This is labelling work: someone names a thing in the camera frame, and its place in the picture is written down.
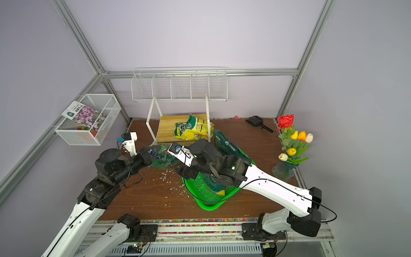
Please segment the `green seed bag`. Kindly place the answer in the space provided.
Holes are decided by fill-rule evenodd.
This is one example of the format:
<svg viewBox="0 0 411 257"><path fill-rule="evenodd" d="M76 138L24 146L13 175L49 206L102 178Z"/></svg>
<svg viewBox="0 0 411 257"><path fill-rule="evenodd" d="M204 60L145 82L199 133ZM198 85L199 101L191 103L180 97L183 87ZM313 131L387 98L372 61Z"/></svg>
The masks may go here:
<svg viewBox="0 0 411 257"><path fill-rule="evenodd" d="M148 167L154 169L167 169L168 167L178 165L180 161L168 153L170 146L170 144L154 146L150 153L155 157L155 160Z"/></svg>

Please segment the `green plastic basket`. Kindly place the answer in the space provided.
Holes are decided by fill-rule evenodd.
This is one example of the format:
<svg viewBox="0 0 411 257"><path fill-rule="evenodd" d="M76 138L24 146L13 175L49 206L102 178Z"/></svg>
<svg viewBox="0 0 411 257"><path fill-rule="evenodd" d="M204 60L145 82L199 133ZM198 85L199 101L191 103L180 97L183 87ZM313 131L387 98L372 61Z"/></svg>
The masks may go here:
<svg viewBox="0 0 411 257"><path fill-rule="evenodd" d="M218 196L206 188L201 173L198 174L198 177L195 180L185 180L182 178L182 181L189 192L193 195L193 198L199 207L204 211L209 212L219 209L222 204L235 196L241 190L239 187L227 186L226 196Z"/></svg>

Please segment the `dark green fertilizer bag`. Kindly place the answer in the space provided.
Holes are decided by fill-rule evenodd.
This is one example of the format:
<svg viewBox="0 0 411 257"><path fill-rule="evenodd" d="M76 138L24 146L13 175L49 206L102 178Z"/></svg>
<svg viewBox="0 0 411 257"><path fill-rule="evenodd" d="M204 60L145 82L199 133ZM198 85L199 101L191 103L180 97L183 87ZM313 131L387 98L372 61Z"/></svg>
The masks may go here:
<svg viewBox="0 0 411 257"><path fill-rule="evenodd" d="M217 129L214 129L214 146L223 155L234 155L241 158L248 165L254 164L253 160L248 155L231 142L222 131Z"/></svg>
<svg viewBox="0 0 411 257"><path fill-rule="evenodd" d="M210 190L212 193L218 196L221 196L221 197L226 196L227 186L219 182L215 176L210 175L210 174L205 174L205 173L202 173L201 176L208 190Z"/></svg>

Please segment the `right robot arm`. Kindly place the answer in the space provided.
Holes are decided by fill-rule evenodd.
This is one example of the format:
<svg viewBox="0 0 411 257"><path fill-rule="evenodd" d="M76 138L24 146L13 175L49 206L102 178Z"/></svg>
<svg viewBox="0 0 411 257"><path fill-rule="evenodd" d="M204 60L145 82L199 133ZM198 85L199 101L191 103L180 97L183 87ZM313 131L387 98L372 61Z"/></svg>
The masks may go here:
<svg viewBox="0 0 411 257"><path fill-rule="evenodd" d="M249 190L283 206L281 211L260 214L255 226L243 227L243 237L262 241L272 240L274 234L287 230L307 237L316 237L319 233L322 192L318 188L307 190L290 185L265 173L244 157L224 155L204 139L188 147L174 142L168 153L183 164L178 174L184 179L209 174L218 183Z"/></svg>

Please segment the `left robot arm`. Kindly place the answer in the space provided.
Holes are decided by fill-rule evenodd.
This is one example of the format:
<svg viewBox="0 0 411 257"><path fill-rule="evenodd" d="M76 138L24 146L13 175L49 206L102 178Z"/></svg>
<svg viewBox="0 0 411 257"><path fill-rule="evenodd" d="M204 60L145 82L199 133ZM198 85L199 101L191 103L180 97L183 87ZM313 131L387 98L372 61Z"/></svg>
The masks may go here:
<svg viewBox="0 0 411 257"><path fill-rule="evenodd" d="M101 238L80 253L80 244L95 222L111 205L128 179L155 160L158 147L146 147L123 157L120 150L104 151L96 160L98 176L81 192L72 213L60 232L43 253L45 257L105 257L126 242L151 247L156 241L158 226L142 225L139 218L125 214Z"/></svg>

